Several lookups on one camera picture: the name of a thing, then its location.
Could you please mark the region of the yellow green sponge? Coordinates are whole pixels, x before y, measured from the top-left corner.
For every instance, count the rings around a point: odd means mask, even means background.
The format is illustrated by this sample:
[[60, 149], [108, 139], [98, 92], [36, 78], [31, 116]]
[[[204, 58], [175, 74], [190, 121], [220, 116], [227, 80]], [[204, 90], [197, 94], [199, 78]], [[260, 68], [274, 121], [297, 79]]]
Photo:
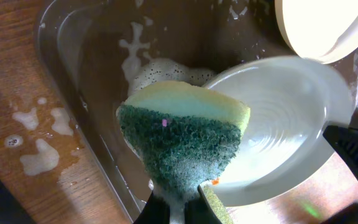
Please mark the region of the yellow green sponge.
[[116, 111], [127, 145], [142, 161], [155, 196], [184, 223], [198, 186], [219, 177], [236, 156], [250, 119], [239, 100], [179, 81], [151, 84]]

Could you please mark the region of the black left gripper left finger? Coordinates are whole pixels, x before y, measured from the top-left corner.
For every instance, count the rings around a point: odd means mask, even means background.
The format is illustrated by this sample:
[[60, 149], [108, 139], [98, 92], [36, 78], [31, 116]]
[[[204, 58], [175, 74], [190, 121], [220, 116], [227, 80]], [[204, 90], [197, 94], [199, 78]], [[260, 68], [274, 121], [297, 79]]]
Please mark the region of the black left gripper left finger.
[[[185, 224], [222, 224], [217, 215], [213, 212], [213, 209], [209, 205], [205, 194], [202, 192], [200, 186], [198, 186], [199, 197], [190, 200], [185, 204], [184, 211], [181, 213], [184, 215]], [[134, 221], [135, 224], [145, 223], [158, 223], [158, 224], [169, 224], [171, 218], [171, 208], [163, 201], [158, 198], [152, 192], [143, 211], [140, 213], [138, 218]]]

